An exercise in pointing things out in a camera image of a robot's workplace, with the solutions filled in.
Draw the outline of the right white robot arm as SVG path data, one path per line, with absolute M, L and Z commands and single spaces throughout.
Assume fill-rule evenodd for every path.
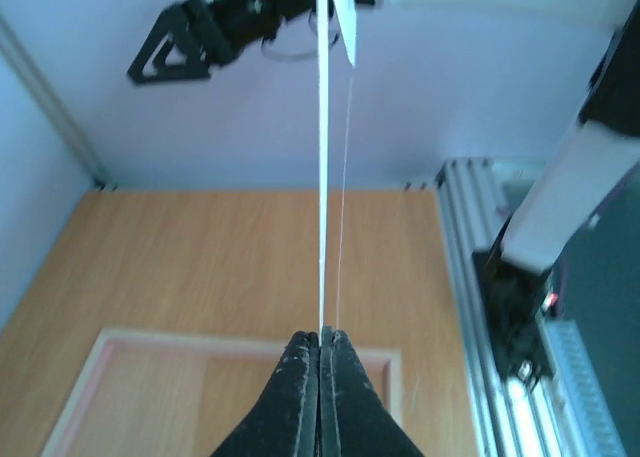
M 349 59 L 356 56 L 356 11 L 391 0 L 184 0 L 166 7 L 128 69 L 137 85 L 206 80 L 254 42 L 308 14 L 337 19 Z M 639 162 L 639 0 L 626 0 L 617 30 L 562 149 L 485 256 L 483 298 L 502 377 L 542 370 L 535 327 L 542 286 L 564 247 Z

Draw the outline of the white mat board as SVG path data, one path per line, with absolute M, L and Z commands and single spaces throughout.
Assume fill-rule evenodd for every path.
M 345 49 L 352 66 L 356 63 L 357 17 L 355 0 L 333 0 L 340 30 L 346 38 Z M 316 0 L 318 51 L 318 159 L 319 159 L 319 330 L 325 323 L 326 261 L 328 233 L 329 135 L 330 135 L 330 71 L 329 71 L 329 0 Z

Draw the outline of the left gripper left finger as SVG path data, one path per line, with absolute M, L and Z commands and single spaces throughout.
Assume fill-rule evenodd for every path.
M 255 405 L 213 454 L 314 456 L 319 353 L 315 332 L 295 332 Z

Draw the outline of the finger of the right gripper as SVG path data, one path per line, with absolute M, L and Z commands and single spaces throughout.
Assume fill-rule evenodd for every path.
M 129 79 L 133 83 L 209 79 L 209 65 L 193 29 L 207 10 L 205 0 L 185 0 L 164 8 L 127 71 Z

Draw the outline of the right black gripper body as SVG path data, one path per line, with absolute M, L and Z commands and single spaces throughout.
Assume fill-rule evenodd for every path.
M 314 8 L 315 0 L 213 0 L 208 10 L 219 34 L 207 37 L 207 63 L 223 67 L 234 62 L 245 47 L 274 40 L 283 23 Z

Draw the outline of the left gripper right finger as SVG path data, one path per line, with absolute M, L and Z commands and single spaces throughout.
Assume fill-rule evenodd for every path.
M 319 454 L 422 454 L 385 409 L 347 334 L 329 326 L 319 351 Z

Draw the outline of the pink picture frame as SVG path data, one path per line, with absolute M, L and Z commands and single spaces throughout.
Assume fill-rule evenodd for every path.
M 280 357 L 283 342 L 251 340 L 222 336 L 162 333 L 125 328 L 100 331 L 87 360 L 72 388 L 63 410 L 44 445 L 43 456 L 69 456 L 79 435 L 82 419 L 93 403 L 107 367 L 116 352 L 127 348 L 153 351 L 187 351 L 202 357 L 250 358 L 269 361 Z M 360 348 L 358 354 L 366 368 L 383 376 L 379 396 L 398 425 L 403 424 L 403 390 L 401 352 L 393 349 Z

